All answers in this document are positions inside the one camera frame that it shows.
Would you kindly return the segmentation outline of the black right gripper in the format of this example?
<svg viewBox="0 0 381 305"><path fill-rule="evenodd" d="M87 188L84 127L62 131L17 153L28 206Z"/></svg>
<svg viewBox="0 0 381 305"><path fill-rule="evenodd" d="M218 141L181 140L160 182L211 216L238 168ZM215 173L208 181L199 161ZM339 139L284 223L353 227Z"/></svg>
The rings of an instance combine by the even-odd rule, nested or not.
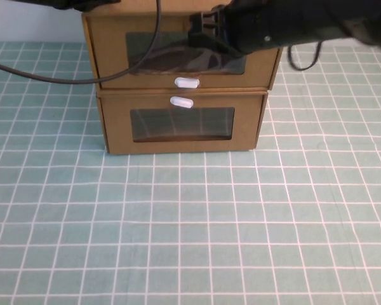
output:
<svg viewBox="0 0 381 305"><path fill-rule="evenodd" d="M302 1L220 4L189 17L188 44L241 58L255 51L304 43L302 8Z"/></svg>

